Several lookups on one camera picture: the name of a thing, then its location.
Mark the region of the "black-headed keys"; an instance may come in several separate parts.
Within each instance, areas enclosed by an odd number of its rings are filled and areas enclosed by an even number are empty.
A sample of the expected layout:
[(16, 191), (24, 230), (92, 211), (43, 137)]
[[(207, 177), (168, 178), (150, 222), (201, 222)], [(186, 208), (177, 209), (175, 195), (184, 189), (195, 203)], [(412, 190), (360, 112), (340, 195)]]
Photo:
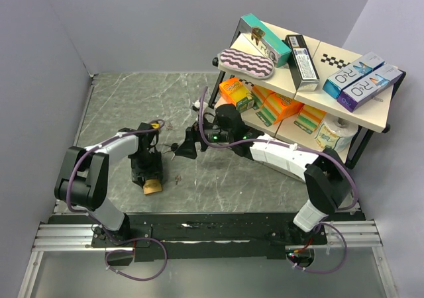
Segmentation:
[(176, 157), (176, 151), (177, 149), (180, 147), (180, 145), (178, 143), (172, 143), (172, 144), (164, 144), (166, 151), (164, 152), (164, 154), (166, 153), (171, 153), (172, 157), (171, 157), (171, 161), (174, 160), (174, 158)]

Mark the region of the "brass padlock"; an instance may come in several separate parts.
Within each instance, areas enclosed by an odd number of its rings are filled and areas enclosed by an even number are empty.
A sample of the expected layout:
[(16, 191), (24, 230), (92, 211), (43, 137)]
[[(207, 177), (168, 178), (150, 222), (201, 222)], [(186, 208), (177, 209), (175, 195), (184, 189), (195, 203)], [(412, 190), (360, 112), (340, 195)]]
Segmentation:
[(142, 189), (145, 195), (150, 195), (152, 193), (161, 192), (162, 184), (159, 179), (148, 179), (145, 181)]

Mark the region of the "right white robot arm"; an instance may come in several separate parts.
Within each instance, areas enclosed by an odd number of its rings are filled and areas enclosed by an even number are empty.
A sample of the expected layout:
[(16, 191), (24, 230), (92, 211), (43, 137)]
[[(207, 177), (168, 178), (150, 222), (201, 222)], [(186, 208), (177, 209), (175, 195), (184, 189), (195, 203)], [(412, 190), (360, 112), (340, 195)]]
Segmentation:
[(196, 101), (191, 108), (197, 120), (187, 128), (176, 155), (195, 159), (196, 143), (201, 150), (230, 148), (239, 156), (274, 166), (306, 184), (308, 199), (289, 229), (295, 243), (306, 243), (316, 226), (344, 209), (342, 203), (348, 194), (356, 194), (356, 184), (334, 149), (302, 148), (250, 128), (232, 104), (219, 106), (212, 122), (207, 120), (210, 113), (206, 103)]

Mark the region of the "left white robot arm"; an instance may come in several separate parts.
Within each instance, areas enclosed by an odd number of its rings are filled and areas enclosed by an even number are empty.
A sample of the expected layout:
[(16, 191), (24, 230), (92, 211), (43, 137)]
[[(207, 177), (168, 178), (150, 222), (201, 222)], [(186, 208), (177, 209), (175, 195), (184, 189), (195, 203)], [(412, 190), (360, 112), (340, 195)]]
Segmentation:
[(147, 228), (133, 230), (129, 216), (108, 198), (109, 168), (128, 158), (132, 182), (147, 194), (160, 192), (165, 175), (156, 145), (163, 126), (163, 120), (140, 123), (138, 128), (122, 128), (98, 144), (72, 146), (66, 151), (54, 195), (71, 212), (92, 220), (94, 238), (114, 246), (150, 244), (151, 232)]

